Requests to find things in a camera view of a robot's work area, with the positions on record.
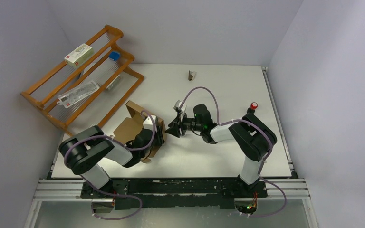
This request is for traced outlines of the brown cardboard box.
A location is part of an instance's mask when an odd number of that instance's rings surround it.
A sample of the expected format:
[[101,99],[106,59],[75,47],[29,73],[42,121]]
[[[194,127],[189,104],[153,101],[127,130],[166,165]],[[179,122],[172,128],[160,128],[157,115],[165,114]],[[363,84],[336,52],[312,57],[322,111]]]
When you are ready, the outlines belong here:
[[[134,103],[133,101],[128,101],[126,103],[127,110],[130,117],[125,118],[119,126],[113,131],[115,138],[126,144],[128,148],[141,148],[146,146],[151,140],[153,131],[143,128],[143,121],[148,117],[149,111],[142,114],[144,110],[143,107]],[[158,117],[157,125],[161,126],[163,129],[163,138],[166,141],[167,136],[165,135],[165,123],[164,120]],[[150,163],[151,158],[153,158],[161,146],[149,146],[143,151],[133,151],[137,153],[140,157],[140,162]]]

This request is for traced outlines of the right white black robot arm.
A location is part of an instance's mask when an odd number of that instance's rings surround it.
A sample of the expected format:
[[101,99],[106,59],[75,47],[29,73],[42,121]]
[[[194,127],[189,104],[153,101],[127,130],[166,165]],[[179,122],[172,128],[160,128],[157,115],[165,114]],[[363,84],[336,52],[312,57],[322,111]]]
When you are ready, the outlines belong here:
[[176,107],[177,116],[165,132],[180,138],[191,131],[208,144],[235,140],[245,155],[237,189],[240,195],[248,197],[255,191],[263,165],[277,142],[276,135],[255,115],[257,108],[258,104],[253,102],[241,119],[216,124],[204,104],[193,108],[193,118],[187,117],[182,108]]

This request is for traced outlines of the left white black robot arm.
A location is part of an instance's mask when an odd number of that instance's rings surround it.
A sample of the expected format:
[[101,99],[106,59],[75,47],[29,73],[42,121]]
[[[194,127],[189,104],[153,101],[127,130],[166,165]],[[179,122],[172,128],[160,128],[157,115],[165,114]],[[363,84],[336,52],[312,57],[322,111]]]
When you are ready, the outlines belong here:
[[117,193],[117,190],[108,174],[98,165],[99,161],[107,158],[122,167],[130,168],[148,159],[151,152],[163,144],[160,126],[143,128],[134,139],[121,143],[111,139],[100,127],[94,125],[64,140],[58,150],[64,157],[65,166],[74,175],[87,179],[93,184],[94,192],[105,198],[111,193]]

